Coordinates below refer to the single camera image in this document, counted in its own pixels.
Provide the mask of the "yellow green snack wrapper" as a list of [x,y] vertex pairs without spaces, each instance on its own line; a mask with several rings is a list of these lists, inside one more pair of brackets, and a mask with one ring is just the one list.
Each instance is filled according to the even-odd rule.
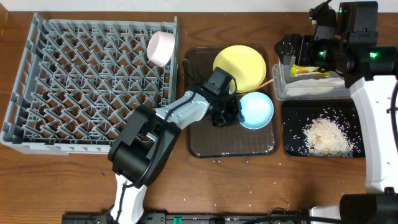
[[301,77],[301,76],[308,76],[308,75],[330,77],[330,72],[320,70],[319,67],[299,66],[299,65],[293,65],[290,69],[291,77]]

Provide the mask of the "light blue bowl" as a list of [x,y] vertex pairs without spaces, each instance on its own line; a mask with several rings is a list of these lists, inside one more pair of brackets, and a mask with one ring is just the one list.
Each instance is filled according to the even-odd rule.
[[266,94],[248,93],[239,102],[243,116],[241,126],[246,129],[261,129],[270,123],[274,114],[274,104]]

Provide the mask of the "white napkin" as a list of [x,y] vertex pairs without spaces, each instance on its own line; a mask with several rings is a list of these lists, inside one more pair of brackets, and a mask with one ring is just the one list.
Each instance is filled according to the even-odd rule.
[[344,87],[344,85],[345,81],[340,78],[311,78],[287,84],[286,94],[289,96],[319,95],[328,93],[334,88]]

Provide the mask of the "wooden chopstick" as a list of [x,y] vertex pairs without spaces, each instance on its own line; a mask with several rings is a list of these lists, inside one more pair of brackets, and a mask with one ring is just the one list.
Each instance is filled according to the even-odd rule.
[[267,86],[268,84],[272,83],[273,81],[274,81],[274,79],[270,79],[270,80],[268,80],[268,81],[262,83],[261,85],[259,85],[258,87],[256,87],[256,88],[253,89],[253,90],[250,90],[250,91],[247,91],[247,92],[244,92],[244,93],[239,93],[238,96],[240,97],[240,96],[247,95],[248,93],[252,93],[252,92],[258,91],[258,90],[260,90],[261,88],[264,88],[264,87]]

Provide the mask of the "yellow round plate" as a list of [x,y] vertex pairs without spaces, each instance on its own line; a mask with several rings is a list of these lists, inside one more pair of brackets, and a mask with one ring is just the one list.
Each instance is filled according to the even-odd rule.
[[237,84],[231,81],[231,91],[245,93],[260,86],[266,78],[267,65],[262,55],[246,45],[232,45],[223,49],[214,59],[216,67],[232,75]]

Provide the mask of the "pink white bowl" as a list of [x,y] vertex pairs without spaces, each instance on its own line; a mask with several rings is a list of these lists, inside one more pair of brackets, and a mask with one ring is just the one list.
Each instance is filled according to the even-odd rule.
[[167,65],[175,47],[175,36],[172,33],[158,31],[149,41],[147,47],[148,59],[159,67]]

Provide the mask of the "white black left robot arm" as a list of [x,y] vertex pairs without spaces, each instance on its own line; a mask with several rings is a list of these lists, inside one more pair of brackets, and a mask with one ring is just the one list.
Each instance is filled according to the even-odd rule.
[[147,187],[162,172],[175,143],[187,126],[204,118],[223,128],[243,121],[235,77],[220,67],[204,83],[173,103],[156,109],[137,107],[113,142],[108,160],[116,174],[112,223],[137,223],[144,213]]

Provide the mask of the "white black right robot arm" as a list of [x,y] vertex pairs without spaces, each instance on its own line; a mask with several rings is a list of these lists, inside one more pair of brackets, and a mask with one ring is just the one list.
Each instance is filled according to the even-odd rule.
[[275,44],[281,65],[294,63],[343,77],[356,107],[366,159],[366,191],[338,205],[313,207],[305,223],[397,222],[397,47],[378,45],[378,4],[323,1],[309,10],[313,35]]

